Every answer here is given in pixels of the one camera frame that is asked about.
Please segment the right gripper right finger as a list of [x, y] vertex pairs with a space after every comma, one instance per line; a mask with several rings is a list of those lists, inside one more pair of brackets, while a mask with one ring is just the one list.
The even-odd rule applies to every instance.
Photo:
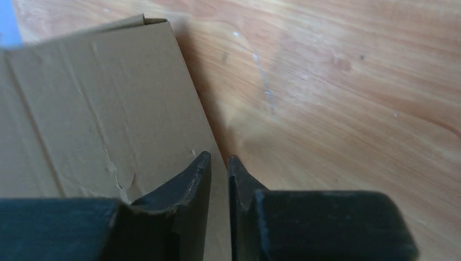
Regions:
[[386, 194], [270, 190], [237, 156], [228, 161], [233, 260], [417, 260], [404, 218]]

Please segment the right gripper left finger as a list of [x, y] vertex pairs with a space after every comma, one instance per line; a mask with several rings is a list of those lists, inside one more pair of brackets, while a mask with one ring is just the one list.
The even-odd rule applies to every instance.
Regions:
[[202, 260], [211, 154], [128, 204], [117, 198], [1, 200], [1, 260]]

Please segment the brown cardboard box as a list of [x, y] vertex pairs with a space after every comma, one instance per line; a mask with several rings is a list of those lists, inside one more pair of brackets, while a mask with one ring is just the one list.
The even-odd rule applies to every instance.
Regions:
[[133, 16], [1, 50], [1, 196], [131, 202], [212, 156], [205, 260], [230, 260], [226, 167], [171, 24]]

